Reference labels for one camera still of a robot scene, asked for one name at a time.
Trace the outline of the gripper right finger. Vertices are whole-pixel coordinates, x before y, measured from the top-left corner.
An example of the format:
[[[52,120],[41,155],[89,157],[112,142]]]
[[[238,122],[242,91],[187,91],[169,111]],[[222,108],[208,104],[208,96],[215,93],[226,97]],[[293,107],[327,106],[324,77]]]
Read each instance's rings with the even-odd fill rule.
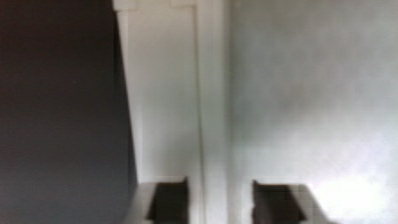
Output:
[[[253,181],[253,224],[300,224],[308,220],[286,185]]]

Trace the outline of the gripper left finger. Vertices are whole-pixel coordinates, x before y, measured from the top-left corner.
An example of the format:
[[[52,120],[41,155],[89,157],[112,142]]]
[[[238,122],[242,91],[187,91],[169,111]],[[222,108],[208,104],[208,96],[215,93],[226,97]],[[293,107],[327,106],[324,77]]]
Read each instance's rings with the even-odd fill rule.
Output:
[[[158,183],[146,219],[153,224],[189,224],[189,179]]]

